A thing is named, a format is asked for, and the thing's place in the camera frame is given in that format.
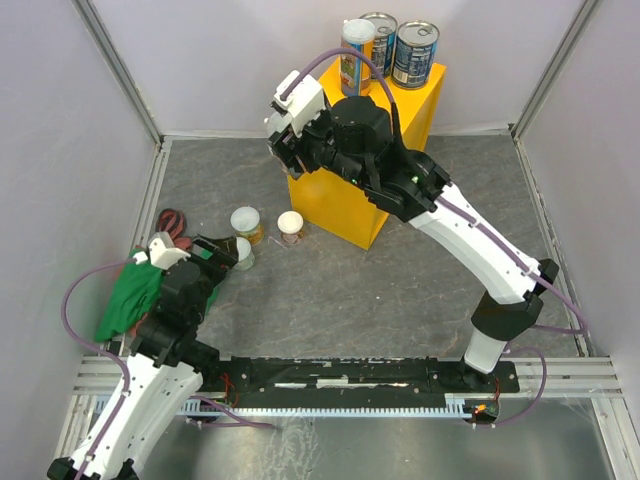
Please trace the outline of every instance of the white panel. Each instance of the white panel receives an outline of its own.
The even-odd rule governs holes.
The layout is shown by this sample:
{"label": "white panel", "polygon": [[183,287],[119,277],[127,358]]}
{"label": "white panel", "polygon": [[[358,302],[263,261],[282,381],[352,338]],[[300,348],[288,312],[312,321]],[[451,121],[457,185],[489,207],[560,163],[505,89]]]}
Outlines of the white panel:
{"label": "white panel", "polygon": [[[154,145],[69,0],[0,7],[0,465],[44,478],[82,351],[60,300],[85,269],[127,254]],[[90,336],[115,272],[71,316]]]}
{"label": "white panel", "polygon": [[640,45],[634,0],[602,2],[524,136],[601,352],[640,427]]}
{"label": "white panel", "polygon": [[94,0],[165,133],[257,132],[275,87],[372,10],[441,31],[437,131],[515,122],[582,0]]}

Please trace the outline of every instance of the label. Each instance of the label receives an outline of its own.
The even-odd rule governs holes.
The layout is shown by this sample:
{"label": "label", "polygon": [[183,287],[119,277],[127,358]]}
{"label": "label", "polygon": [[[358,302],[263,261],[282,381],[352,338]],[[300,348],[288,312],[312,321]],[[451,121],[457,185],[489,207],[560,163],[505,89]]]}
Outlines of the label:
{"label": "label", "polygon": [[264,228],[262,227],[262,224],[258,224],[258,226],[250,232],[237,232],[236,234],[239,237],[244,237],[249,240],[251,245],[257,245],[264,238]]}
{"label": "label", "polygon": [[[373,40],[364,44],[354,44],[342,39],[343,48],[353,48],[371,58]],[[340,83],[342,93],[348,97],[366,95],[371,88],[371,72],[366,63],[358,57],[348,54],[340,55]]]}
{"label": "label", "polygon": [[391,74],[391,61],[393,60],[393,45],[395,40],[396,34],[392,33],[386,37],[376,37],[373,42],[371,61],[385,77]]}
{"label": "label", "polygon": [[396,46],[396,34],[392,33],[387,37],[387,56],[384,59],[384,76],[391,75],[391,66],[393,65],[393,47]]}
{"label": "label", "polygon": [[422,87],[427,83],[433,65],[437,42],[412,47],[398,38],[396,58],[393,63],[393,79],[407,88]]}

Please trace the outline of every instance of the yellow box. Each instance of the yellow box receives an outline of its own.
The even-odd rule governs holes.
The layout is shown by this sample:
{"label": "yellow box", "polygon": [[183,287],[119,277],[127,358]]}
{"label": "yellow box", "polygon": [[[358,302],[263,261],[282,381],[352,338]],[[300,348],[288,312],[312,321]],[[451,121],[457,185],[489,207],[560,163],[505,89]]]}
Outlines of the yellow box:
{"label": "yellow box", "polygon": [[[320,77],[331,105],[344,98],[340,90],[340,59]],[[429,82],[417,90],[405,90],[388,79],[398,105],[402,137],[408,148],[424,150],[436,111],[446,67],[434,63]],[[373,82],[369,96],[379,107],[390,109],[382,87]],[[305,174],[298,180],[289,177],[289,195],[293,210],[334,235],[368,250],[389,216],[369,203],[364,192],[328,170]]]}

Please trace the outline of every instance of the green towel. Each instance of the green towel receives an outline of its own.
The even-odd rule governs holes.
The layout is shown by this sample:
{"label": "green towel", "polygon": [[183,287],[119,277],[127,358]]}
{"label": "green towel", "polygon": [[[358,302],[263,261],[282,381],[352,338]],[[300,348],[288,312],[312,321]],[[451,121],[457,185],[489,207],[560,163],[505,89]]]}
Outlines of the green towel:
{"label": "green towel", "polygon": [[[142,249],[134,249],[129,257],[133,257]],[[211,252],[203,250],[202,258],[209,258]],[[94,336],[96,342],[105,342],[118,333],[128,332],[142,316],[147,313],[153,302],[160,295],[162,270],[150,262],[136,265],[125,265],[113,286],[113,292],[104,312],[102,321]],[[207,311],[218,296],[217,286],[207,301]]]}

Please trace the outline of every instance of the gray mat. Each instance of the gray mat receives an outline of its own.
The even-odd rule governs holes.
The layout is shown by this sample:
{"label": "gray mat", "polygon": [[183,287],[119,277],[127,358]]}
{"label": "gray mat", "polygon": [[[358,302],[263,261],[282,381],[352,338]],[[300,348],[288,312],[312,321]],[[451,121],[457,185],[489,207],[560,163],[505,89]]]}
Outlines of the gray mat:
{"label": "gray mat", "polygon": [[[547,256],[510,137],[433,137],[427,152],[515,245]],[[300,245],[283,246],[276,219],[290,209],[287,182],[265,140],[173,142],[158,211],[181,209],[188,233],[223,237],[243,205],[260,211],[265,239],[254,247],[255,266],[227,277],[199,330],[223,356],[464,353],[484,289],[431,238],[390,218],[368,252],[315,225],[306,225]],[[543,298],[539,323],[568,326],[560,302]],[[573,338],[549,333],[525,332],[518,345],[577,354]]]}

